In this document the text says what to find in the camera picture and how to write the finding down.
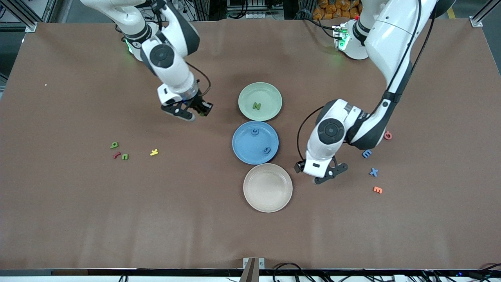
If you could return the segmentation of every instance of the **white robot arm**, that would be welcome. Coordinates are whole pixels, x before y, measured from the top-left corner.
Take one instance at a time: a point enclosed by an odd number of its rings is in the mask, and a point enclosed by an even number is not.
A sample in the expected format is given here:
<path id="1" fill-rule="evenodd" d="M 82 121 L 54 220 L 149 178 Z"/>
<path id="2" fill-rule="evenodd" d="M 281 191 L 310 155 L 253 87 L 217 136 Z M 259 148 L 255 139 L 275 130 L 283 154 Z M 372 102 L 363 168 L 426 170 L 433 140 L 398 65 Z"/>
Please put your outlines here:
<path id="1" fill-rule="evenodd" d="M 296 164 L 296 172 L 303 171 L 315 176 L 315 183 L 323 183 L 348 169 L 346 164 L 338 165 L 334 158 L 343 143 L 361 150 L 379 144 L 411 74 L 410 49 L 435 4 L 436 0 L 386 3 L 365 40 L 369 58 L 386 79 L 386 91 L 372 113 L 341 99 L 328 102 L 308 140 L 306 159 Z"/>
<path id="2" fill-rule="evenodd" d="M 154 23 L 146 23 L 135 7 L 146 0 L 80 0 L 84 5 L 107 15 L 120 28 L 136 59 L 142 61 L 156 75 L 162 85 L 157 89 L 161 109 L 184 120 L 193 121 L 196 110 L 207 116 L 212 104 L 202 99 L 198 81 L 184 57 L 198 49 L 200 37 L 173 6 L 171 0 L 151 1 L 155 14 L 162 14 L 169 25 L 160 30 Z"/>
<path id="3" fill-rule="evenodd" d="M 146 0 L 80 0 L 85 6 L 93 8 L 109 17 L 124 35 L 131 53 L 140 57 L 141 44 L 151 38 L 158 30 L 155 23 L 147 23 L 135 6 Z"/>

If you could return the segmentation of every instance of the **table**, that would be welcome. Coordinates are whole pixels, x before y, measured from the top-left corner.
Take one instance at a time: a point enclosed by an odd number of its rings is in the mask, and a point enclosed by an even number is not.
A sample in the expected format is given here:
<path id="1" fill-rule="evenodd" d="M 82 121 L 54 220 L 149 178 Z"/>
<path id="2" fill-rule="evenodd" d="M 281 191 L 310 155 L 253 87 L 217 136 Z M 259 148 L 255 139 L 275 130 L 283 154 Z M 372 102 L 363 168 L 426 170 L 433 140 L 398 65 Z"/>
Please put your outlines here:
<path id="1" fill-rule="evenodd" d="M 341 148 L 349 170 L 316 186 L 293 169 L 300 123 L 336 98 L 371 111 L 382 74 L 337 53 L 310 23 L 195 26 L 200 48 L 186 60 L 211 78 L 205 98 L 214 108 L 194 123 L 160 110 L 160 82 L 112 24 L 39 24 L 26 35 L 0 102 L 1 268 L 231 268 L 248 256 L 315 268 L 501 260 L 501 79 L 481 29 L 437 20 L 389 122 L 393 139 L 368 159 Z M 291 175 L 294 193 L 273 214 L 245 201 L 252 166 L 231 149 L 247 121 L 238 94 L 256 81 L 284 100 L 269 121 L 280 138 L 271 163 Z M 129 160 L 112 158 L 112 142 Z"/>

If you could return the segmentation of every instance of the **blue letter x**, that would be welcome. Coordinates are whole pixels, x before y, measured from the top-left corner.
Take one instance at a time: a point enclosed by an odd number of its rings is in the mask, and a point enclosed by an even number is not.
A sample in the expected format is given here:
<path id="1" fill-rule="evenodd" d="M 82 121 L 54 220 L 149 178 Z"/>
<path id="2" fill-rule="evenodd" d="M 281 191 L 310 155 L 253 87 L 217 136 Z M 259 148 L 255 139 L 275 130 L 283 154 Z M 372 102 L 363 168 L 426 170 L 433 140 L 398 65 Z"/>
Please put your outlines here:
<path id="1" fill-rule="evenodd" d="M 377 172 L 378 172 L 379 170 L 377 170 L 377 169 L 375 169 L 375 168 L 371 168 L 371 170 L 372 170 L 372 171 L 371 171 L 369 174 L 370 174 L 370 175 L 372 175 L 372 176 L 374 176 L 374 177 L 377 177 Z"/>

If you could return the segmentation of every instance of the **black cable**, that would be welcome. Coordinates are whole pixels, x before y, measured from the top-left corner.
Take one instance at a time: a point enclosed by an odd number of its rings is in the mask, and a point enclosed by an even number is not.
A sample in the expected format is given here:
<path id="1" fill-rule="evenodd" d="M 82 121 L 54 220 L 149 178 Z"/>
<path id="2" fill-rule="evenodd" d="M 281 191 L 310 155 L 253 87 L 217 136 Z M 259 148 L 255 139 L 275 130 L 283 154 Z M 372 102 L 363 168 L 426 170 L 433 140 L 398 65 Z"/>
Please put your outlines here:
<path id="1" fill-rule="evenodd" d="M 365 277 L 366 277 L 367 279 L 369 279 L 369 280 L 372 280 L 372 281 L 378 281 L 378 282 L 388 282 L 388 281 L 385 281 L 385 280 L 383 279 L 383 277 L 382 277 L 382 276 L 380 276 L 380 278 L 381 278 L 381 279 L 378 279 L 378 278 L 376 278 L 376 277 L 374 277 L 374 276 L 365 276 Z"/>
<path id="2" fill-rule="evenodd" d="M 245 2 L 242 3 L 242 10 L 240 11 L 239 15 L 236 17 L 228 15 L 228 17 L 232 19 L 241 19 L 247 14 L 248 7 L 249 7 L 249 2 L 245 0 Z"/>
<path id="3" fill-rule="evenodd" d="M 445 276 L 445 278 L 447 278 L 450 282 L 457 282 L 456 280 L 450 278 L 449 276 Z"/>
<path id="4" fill-rule="evenodd" d="M 188 2 L 190 4 L 190 6 L 193 7 L 193 9 L 195 9 L 196 11 L 199 11 L 200 13 L 204 13 L 206 14 L 207 16 L 210 16 L 209 14 L 207 14 L 206 12 L 200 10 L 200 9 L 197 9 L 197 7 L 195 7 L 195 4 L 193 4 L 191 1 L 188 1 L 188 0 L 185 0 L 185 2 Z"/>
<path id="5" fill-rule="evenodd" d="M 421 270 L 421 273 L 423 273 L 423 277 L 426 279 L 426 282 L 433 282 L 423 270 Z"/>
<path id="6" fill-rule="evenodd" d="M 346 280 L 346 279 L 348 279 L 350 277 L 351 277 L 351 275 L 348 275 L 348 276 L 344 277 L 343 279 L 339 280 L 339 282 L 343 282 L 344 280 Z"/>
<path id="7" fill-rule="evenodd" d="M 416 36 L 417 32 L 417 27 L 419 26 L 419 21 L 421 20 L 421 0 L 417 0 L 418 3 L 418 13 L 417 13 L 417 21 L 416 21 L 416 26 L 414 27 L 414 32 L 412 32 L 412 36 L 410 37 L 409 43 L 407 44 L 407 49 L 405 49 L 405 52 L 402 56 L 402 59 L 400 60 L 400 63 L 398 64 L 397 69 L 395 70 L 395 73 L 393 74 L 393 77 L 390 80 L 390 83 L 388 84 L 388 87 L 386 88 L 386 91 L 389 91 L 391 85 L 393 84 L 393 80 L 395 80 L 395 77 L 397 76 L 398 71 L 400 70 L 400 67 L 402 66 L 404 60 L 405 60 L 405 55 L 407 55 L 407 52 L 409 52 L 410 46 L 412 45 L 412 41 L 414 40 L 414 36 Z"/>
<path id="8" fill-rule="evenodd" d="M 204 92 L 200 95 L 200 97 L 202 97 L 202 96 L 206 95 L 206 94 L 207 94 L 207 92 L 209 92 L 209 90 L 210 90 L 210 86 L 212 85 L 212 84 L 211 84 L 211 82 L 210 82 L 209 77 L 208 77 L 206 74 L 204 74 L 201 70 L 199 70 L 197 67 L 193 66 L 192 64 L 190 64 L 190 63 L 188 63 L 188 62 L 186 62 L 186 63 L 188 64 L 188 66 L 192 67 L 192 68 L 193 68 L 193 69 L 195 69 L 197 72 L 199 72 L 201 75 L 203 75 L 203 76 L 205 77 L 205 79 L 207 79 L 207 82 L 208 82 L 209 86 L 207 86 L 207 89 L 206 89 L 206 90 L 205 90 L 205 91 L 204 91 Z"/>
<path id="9" fill-rule="evenodd" d="M 493 269 L 493 268 L 498 267 L 498 266 L 501 266 L 501 263 L 496 263 L 494 265 L 491 265 L 489 267 L 486 267 L 486 268 L 480 269 L 480 270 L 489 270 L 489 269 Z"/>
<path id="10" fill-rule="evenodd" d="M 122 33 L 117 24 L 115 24 L 115 31 Z M 122 38 L 120 38 L 120 41 L 125 42 L 125 36 L 122 36 Z"/>
<path id="11" fill-rule="evenodd" d="M 193 20 L 191 20 L 191 21 L 192 21 L 192 22 L 196 22 L 195 15 L 193 15 L 193 12 L 191 11 L 191 9 L 190 9 L 189 7 L 188 7 L 188 12 L 189 12 L 189 14 L 191 15 L 191 18 L 193 19 Z"/>
<path id="12" fill-rule="evenodd" d="M 301 18 L 300 20 L 309 21 L 309 22 L 313 23 L 314 25 L 316 25 L 317 27 L 319 27 L 319 28 L 321 27 L 321 28 L 326 29 L 326 30 L 336 30 L 336 28 L 331 28 L 331 27 L 323 26 L 322 24 L 317 24 L 317 22 L 312 21 L 308 18 Z"/>
<path id="13" fill-rule="evenodd" d="M 317 20 L 318 23 L 319 23 L 319 26 L 322 28 L 322 30 L 325 32 L 325 34 L 327 34 L 328 37 L 330 38 L 333 38 L 333 39 L 337 39 L 337 40 L 341 40 L 342 38 L 341 37 L 338 37 L 338 36 L 332 36 L 330 35 L 324 28 L 324 26 L 322 26 L 322 24 L 320 24 L 320 20 Z"/>
<path id="14" fill-rule="evenodd" d="M 304 270 L 302 270 L 299 265 L 293 263 L 293 262 L 283 262 L 283 263 L 279 263 L 277 265 L 274 266 L 274 270 L 273 270 L 273 282 L 277 282 L 275 280 L 275 275 L 277 274 L 277 270 L 283 266 L 286 266 L 286 265 L 293 265 L 295 266 L 297 269 L 299 269 L 299 271 L 301 271 L 301 273 L 311 282 L 315 282 L 315 279 L 313 279 L 313 277 L 311 277 L 310 275 L 306 274 L 304 272 Z"/>
<path id="15" fill-rule="evenodd" d="M 434 271 L 432 273 L 433 273 L 433 276 L 435 276 L 435 282 L 442 282 L 440 277 L 438 277 L 437 273 L 435 273 Z"/>
<path id="16" fill-rule="evenodd" d="M 334 282 L 334 280 L 331 279 L 331 276 L 328 272 L 325 272 L 325 271 L 322 271 L 322 273 L 324 274 L 323 276 L 320 276 L 320 278 L 322 280 L 327 280 L 328 282 Z"/>
<path id="17" fill-rule="evenodd" d="M 157 24 L 158 24 L 158 30 L 161 31 L 162 30 L 162 26 L 163 26 L 163 22 L 162 22 L 162 13 L 160 11 L 158 12 L 153 12 L 155 14 L 155 16 L 157 17 Z"/>
<path id="18" fill-rule="evenodd" d="M 430 38 L 431 29 L 433 29 L 433 23 L 435 22 L 436 13 L 437 13 L 437 7 L 435 6 L 435 8 L 433 8 L 433 18 L 431 19 L 430 28 L 428 29 L 428 33 L 426 34 L 426 38 L 424 39 L 423 46 L 421 46 L 421 50 L 419 50 L 419 54 L 417 55 L 417 58 L 414 61 L 414 65 L 412 66 L 412 69 L 410 70 L 409 76 L 411 76 L 412 73 L 414 72 L 414 69 L 416 68 L 417 62 L 419 61 L 419 58 L 421 57 L 421 54 L 423 53 L 424 47 L 426 46 L 426 43 L 428 43 L 428 38 Z"/>
<path id="19" fill-rule="evenodd" d="M 122 274 L 122 276 L 120 276 L 120 279 L 118 279 L 118 282 L 122 282 L 123 278 L 125 278 L 123 282 L 129 281 L 129 276 L 127 274 Z"/>
<path id="20" fill-rule="evenodd" d="M 301 128 L 303 128 L 303 125 L 305 124 L 305 122 L 308 120 L 308 118 L 310 118 L 310 116 L 312 116 L 313 114 L 315 114 L 316 112 L 318 112 L 319 110 L 321 110 L 324 106 L 321 106 L 320 108 L 314 110 L 312 113 L 310 113 L 306 118 L 305 120 L 303 120 L 303 122 L 301 123 L 301 126 L 299 126 L 299 130 L 298 130 L 298 136 L 296 138 L 296 145 L 298 146 L 298 153 L 299 153 L 299 157 L 301 157 L 301 160 L 304 160 L 303 159 L 303 155 L 301 154 L 301 150 L 299 150 L 299 133 L 301 133 Z"/>

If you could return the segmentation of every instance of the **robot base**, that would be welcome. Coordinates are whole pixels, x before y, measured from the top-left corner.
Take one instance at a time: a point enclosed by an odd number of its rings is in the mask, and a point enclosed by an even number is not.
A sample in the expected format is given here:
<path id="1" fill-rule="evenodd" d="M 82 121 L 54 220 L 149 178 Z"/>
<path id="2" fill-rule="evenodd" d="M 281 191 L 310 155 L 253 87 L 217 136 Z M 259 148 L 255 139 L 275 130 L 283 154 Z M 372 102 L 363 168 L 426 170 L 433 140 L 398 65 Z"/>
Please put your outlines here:
<path id="1" fill-rule="evenodd" d="M 345 24 L 341 24 L 339 27 L 342 29 L 348 30 L 348 32 L 353 30 L 353 25 L 356 24 L 356 20 L 349 20 Z M 334 32 L 334 36 L 339 36 L 339 33 Z M 339 40 L 334 40 L 334 43 L 336 45 L 336 48 L 339 49 L 339 51 L 343 52 L 346 54 L 346 56 L 355 59 L 355 60 L 363 60 L 367 59 L 369 55 L 367 55 L 367 50 L 365 49 L 365 46 L 362 46 L 360 41 L 356 39 L 353 35 L 350 36 L 350 39 L 346 42 L 345 46 L 339 46 Z"/>

